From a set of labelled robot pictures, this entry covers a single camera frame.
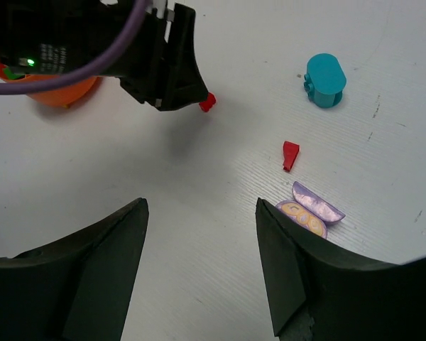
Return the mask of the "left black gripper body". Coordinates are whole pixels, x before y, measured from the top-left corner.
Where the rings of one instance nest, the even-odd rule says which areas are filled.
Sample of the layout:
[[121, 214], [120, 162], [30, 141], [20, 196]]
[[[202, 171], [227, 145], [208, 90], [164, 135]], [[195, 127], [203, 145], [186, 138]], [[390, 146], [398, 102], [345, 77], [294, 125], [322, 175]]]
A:
[[[132, 6], [132, 1], [99, 5], [99, 17], [105, 30], [101, 47], [107, 47], [119, 35]], [[160, 107], [163, 103], [162, 96], [158, 94], [158, 73], [165, 47], [167, 10], [167, 1], [150, 1], [140, 30], [130, 45], [100, 73], [104, 77], [119, 79], [121, 87], [134, 99], [153, 107]]]

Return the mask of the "red lego small brick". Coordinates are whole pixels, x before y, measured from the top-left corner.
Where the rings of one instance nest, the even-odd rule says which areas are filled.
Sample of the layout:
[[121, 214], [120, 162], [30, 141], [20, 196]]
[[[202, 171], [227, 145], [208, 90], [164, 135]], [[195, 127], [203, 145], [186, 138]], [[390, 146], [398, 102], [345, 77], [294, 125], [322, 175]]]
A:
[[290, 172], [300, 152], [300, 146], [290, 141], [283, 143], [283, 170]]

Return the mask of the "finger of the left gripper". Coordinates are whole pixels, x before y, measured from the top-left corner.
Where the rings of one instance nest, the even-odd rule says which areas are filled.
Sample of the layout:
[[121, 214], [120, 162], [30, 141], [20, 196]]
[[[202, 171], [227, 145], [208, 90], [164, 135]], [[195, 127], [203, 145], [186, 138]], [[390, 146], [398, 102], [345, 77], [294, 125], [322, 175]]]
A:
[[163, 51], [162, 79], [158, 81], [157, 109], [175, 111], [205, 102], [209, 91], [200, 74], [194, 44], [196, 11], [176, 3], [168, 42]]

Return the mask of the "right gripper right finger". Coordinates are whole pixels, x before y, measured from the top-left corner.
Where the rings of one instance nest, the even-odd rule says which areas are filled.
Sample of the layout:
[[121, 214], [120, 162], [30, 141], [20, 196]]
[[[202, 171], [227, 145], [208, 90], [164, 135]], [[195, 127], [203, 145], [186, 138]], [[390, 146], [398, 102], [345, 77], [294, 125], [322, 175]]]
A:
[[274, 335], [280, 340], [426, 340], [426, 257], [392, 264], [346, 250], [256, 203]]

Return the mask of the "cyan rounded lego brick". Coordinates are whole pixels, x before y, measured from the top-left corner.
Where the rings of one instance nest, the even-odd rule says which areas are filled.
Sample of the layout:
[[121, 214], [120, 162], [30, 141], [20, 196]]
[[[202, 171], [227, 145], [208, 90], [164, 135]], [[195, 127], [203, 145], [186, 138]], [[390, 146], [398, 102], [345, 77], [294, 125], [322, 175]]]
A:
[[329, 53], [320, 53], [307, 62], [304, 89], [308, 99], [323, 109], [341, 102], [346, 76], [338, 59]]

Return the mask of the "small red lego stud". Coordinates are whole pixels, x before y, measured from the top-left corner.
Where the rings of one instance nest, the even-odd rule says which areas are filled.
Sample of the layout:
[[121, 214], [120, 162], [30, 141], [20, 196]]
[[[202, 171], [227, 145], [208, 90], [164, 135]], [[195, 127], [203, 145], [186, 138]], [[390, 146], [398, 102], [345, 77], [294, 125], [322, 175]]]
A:
[[217, 103], [217, 99], [215, 95], [209, 92], [206, 100], [199, 103], [199, 107], [203, 112], [208, 112], [215, 106], [216, 103]]

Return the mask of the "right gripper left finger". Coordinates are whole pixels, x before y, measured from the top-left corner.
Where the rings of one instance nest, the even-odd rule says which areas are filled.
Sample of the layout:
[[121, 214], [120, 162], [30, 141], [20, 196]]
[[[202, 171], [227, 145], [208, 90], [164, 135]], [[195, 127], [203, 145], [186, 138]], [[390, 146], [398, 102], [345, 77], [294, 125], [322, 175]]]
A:
[[0, 340], [120, 340], [148, 217], [139, 198], [62, 239], [0, 258]]

